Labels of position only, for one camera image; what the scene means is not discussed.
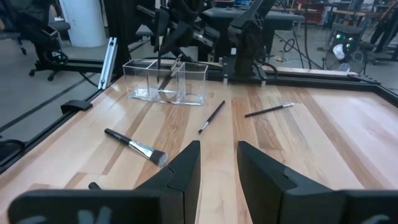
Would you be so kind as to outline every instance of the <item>wood grain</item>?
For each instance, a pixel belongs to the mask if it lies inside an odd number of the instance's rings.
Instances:
[[[222,100],[220,113],[198,136]],[[252,118],[246,113],[293,102]],[[128,99],[121,78],[0,176],[0,223],[30,189],[133,189],[159,171],[105,136],[111,128],[169,154],[201,140],[197,223],[251,223],[236,163],[238,140],[332,189],[398,188],[398,109],[374,93],[206,83],[203,106]]]

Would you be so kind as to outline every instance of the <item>silver ferrule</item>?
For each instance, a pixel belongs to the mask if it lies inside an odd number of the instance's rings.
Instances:
[[[284,108],[294,106],[294,103],[287,103],[284,105]]]
[[[135,149],[137,152],[141,153],[143,156],[147,157],[148,159],[150,158],[150,156],[154,151],[153,148],[134,140],[131,140],[129,142],[129,147]]]
[[[205,125],[203,125],[203,127],[201,129],[204,130],[208,125],[209,125],[209,122],[206,121]]]

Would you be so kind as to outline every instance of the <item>person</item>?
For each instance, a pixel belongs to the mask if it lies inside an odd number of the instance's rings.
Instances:
[[[392,32],[392,38],[393,39],[397,33],[398,33],[398,26],[395,27],[394,30],[392,30],[394,28],[395,23],[398,20],[398,9],[394,9],[393,12],[386,18],[385,21],[381,21],[381,23],[377,26],[376,30],[374,31],[372,37],[371,37],[371,44],[375,44],[377,42],[377,40],[381,37],[381,40],[379,42],[379,44],[376,47],[375,52],[382,52],[383,51],[383,46],[387,41],[391,41],[388,40],[389,38],[389,31]]]

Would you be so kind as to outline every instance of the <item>white pillar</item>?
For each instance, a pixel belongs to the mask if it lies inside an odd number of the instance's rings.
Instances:
[[[70,42],[74,47],[99,47],[106,44],[99,0],[60,0]]]

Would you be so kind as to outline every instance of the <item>brush bristles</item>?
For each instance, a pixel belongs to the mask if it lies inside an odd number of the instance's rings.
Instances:
[[[167,154],[162,151],[154,150],[149,159],[154,164],[163,167],[167,163]]]

